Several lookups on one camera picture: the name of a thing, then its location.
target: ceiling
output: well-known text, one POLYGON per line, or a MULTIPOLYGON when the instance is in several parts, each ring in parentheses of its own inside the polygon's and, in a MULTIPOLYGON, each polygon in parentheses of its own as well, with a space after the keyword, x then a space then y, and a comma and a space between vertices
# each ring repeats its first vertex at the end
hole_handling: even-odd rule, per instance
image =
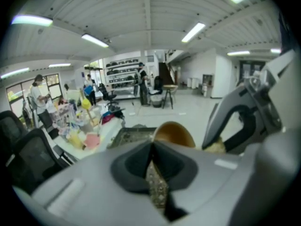
POLYGON ((2 67, 41 59, 83 65, 140 49, 254 49, 256 59, 271 57, 269 49, 280 47, 278 13, 270 0, 29 0, 20 13, 50 17, 53 24, 12 25, 2 43, 2 67), (205 29, 182 43, 197 22, 205 29), (84 33, 109 48, 83 40, 84 33))

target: table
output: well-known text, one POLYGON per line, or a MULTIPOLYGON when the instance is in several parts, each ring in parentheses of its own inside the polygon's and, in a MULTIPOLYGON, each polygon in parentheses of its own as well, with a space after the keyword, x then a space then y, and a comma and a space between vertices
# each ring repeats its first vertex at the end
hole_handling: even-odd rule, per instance
POLYGON ((169 98, 170 98, 170 103, 171 103, 171 108, 174 109, 174 106, 173 106, 173 99, 171 97, 171 89, 174 89, 176 88, 177 86, 176 85, 163 85, 163 88, 166 89, 166 94, 165 94, 165 98, 164 98, 164 101, 163 101, 163 107, 162 109, 164 109, 164 106, 165 106, 165 102, 166 102, 166 98, 167 98, 167 94, 169 93, 169 98))
MULTIPOLYGON (((53 141, 62 148, 67 154, 74 157, 76 160, 81 160, 87 156, 90 156, 97 152, 103 152, 106 150, 108 144, 111 142, 112 137, 116 136, 119 130, 124 127, 124 121, 119 118, 112 118, 109 122, 100 126, 100 145, 94 149, 85 148, 84 150, 75 148, 71 143, 67 142, 61 136, 58 136, 53 141)), ((81 131, 79 138, 84 139, 85 134, 81 131)))

